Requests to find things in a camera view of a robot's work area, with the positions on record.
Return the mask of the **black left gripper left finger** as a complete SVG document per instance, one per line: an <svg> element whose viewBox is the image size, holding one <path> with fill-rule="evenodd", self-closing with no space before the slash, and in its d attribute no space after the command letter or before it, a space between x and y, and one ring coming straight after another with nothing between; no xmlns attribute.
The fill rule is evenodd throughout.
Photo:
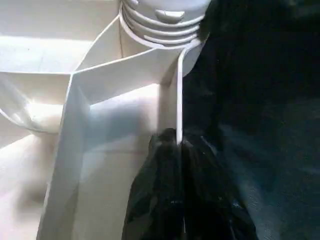
<svg viewBox="0 0 320 240"><path fill-rule="evenodd" d="M123 240L180 240L184 220L180 148L176 130L152 135L148 155L127 201Z"/></svg>

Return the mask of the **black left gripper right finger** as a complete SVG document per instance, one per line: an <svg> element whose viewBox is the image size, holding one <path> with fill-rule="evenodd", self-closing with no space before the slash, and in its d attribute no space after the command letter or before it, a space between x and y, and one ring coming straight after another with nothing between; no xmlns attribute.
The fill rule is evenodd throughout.
<svg viewBox="0 0 320 240"><path fill-rule="evenodd" d="M181 153L187 239L258 239L239 189L216 148L203 136L188 134Z"/></svg>

